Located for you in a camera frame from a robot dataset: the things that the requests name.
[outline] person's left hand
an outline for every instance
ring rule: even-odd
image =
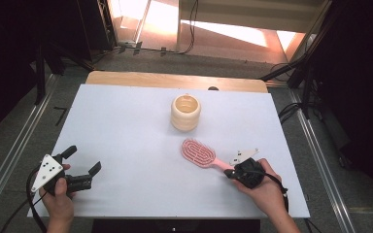
[[[63,168],[68,170],[71,166],[63,164]],[[55,185],[55,195],[46,193],[43,188],[39,189],[39,194],[50,214],[48,232],[68,232],[74,219],[74,204],[66,195],[67,183],[64,178],[60,178]]]

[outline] white paper sheet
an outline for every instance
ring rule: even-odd
[[[202,105],[197,128],[170,123],[173,99],[194,95]],[[228,162],[238,150],[259,149],[288,188],[289,213],[309,211],[270,94],[83,84],[53,154],[76,145],[66,174],[87,174],[98,161],[92,189],[74,198],[75,215],[140,218],[261,218],[265,215],[217,168],[184,159],[181,144],[195,138]],[[47,216],[40,202],[36,209]]]

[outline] sunlight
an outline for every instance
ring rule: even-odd
[[[278,34],[278,38],[280,39],[283,50],[287,51],[289,44],[291,43],[293,37],[295,36],[295,32],[277,31],[277,34]]]
[[[189,24],[189,20],[182,20],[181,22]],[[268,47],[263,32],[255,28],[201,21],[195,22],[195,26],[254,45]]]
[[[112,17],[132,17],[141,19],[148,0],[111,0]]]
[[[146,23],[153,25],[156,33],[176,34],[178,31],[178,8],[152,1]]]

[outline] human hand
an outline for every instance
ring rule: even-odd
[[[65,170],[71,165],[63,164]],[[74,204],[66,195],[67,183],[64,178],[60,178],[55,185],[55,195],[52,196],[43,188],[39,189],[39,194],[43,197],[45,207],[50,214],[48,232],[69,232],[72,220],[74,219]]]
[[[281,177],[275,173],[266,159],[261,158],[258,160],[258,162],[265,170],[265,173],[270,174],[281,181]],[[283,193],[281,192],[280,186],[270,178],[265,176],[262,182],[253,189],[245,187],[236,180],[233,180],[233,182],[237,186],[238,190],[249,195],[259,209],[268,216],[271,213],[276,213],[278,211],[287,211],[285,209]]]
[[[266,159],[261,158],[258,162],[265,173],[277,178],[280,182],[282,181]],[[233,180],[233,182],[238,190],[249,195],[259,209],[269,216],[278,232],[299,232],[298,227],[286,210],[283,193],[276,182],[265,176],[262,182],[253,189],[245,187],[236,180]]]

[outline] pink hairbrush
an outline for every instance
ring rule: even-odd
[[[226,169],[234,169],[229,164],[217,159],[214,150],[193,139],[184,140],[182,154],[184,158],[202,168],[208,168],[211,165],[216,165],[223,171]]]

